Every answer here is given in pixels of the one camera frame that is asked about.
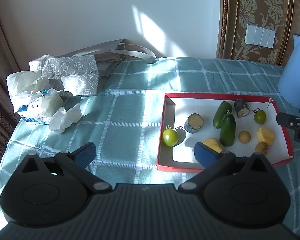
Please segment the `blue container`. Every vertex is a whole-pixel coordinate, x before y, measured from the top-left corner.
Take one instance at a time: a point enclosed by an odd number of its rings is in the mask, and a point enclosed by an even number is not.
[[[300,36],[293,35],[294,49],[278,82],[278,90],[292,106],[300,108]]]

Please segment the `small potato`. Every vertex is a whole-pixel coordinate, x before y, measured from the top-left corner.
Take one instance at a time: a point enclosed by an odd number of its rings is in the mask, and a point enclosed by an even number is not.
[[[254,151],[266,155],[268,152],[267,145],[265,143],[258,143]]]
[[[239,133],[238,139],[242,143],[248,143],[251,140],[251,135],[247,131],[242,131]]]

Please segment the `tissue box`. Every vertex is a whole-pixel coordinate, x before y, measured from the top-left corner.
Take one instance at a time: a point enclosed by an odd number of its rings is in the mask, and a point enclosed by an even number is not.
[[[28,125],[49,124],[62,105],[58,92],[50,88],[34,94],[29,104],[21,106],[17,113]]]
[[[43,120],[35,118],[32,112],[28,112],[28,105],[21,106],[17,113],[28,125],[39,125],[39,124],[49,124],[50,120]]]

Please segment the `cucumber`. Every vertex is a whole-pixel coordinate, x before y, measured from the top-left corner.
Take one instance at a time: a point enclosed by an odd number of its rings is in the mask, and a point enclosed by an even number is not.
[[[225,114],[229,111],[232,112],[232,106],[226,101],[221,102],[218,110],[216,111],[216,114],[213,118],[213,127],[219,129],[221,127],[221,121],[222,118],[225,116]]]
[[[223,146],[232,146],[235,138],[235,119],[229,111],[221,122],[220,143]]]

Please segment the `green tomato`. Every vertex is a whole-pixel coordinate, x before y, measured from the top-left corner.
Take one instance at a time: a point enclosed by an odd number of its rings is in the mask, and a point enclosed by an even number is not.
[[[162,132],[162,141],[168,147],[173,147],[178,142],[178,133],[170,125]]]
[[[254,112],[254,120],[256,121],[256,123],[258,124],[264,124],[266,122],[267,119],[267,115],[266,112],[263,110],[256,110]]]

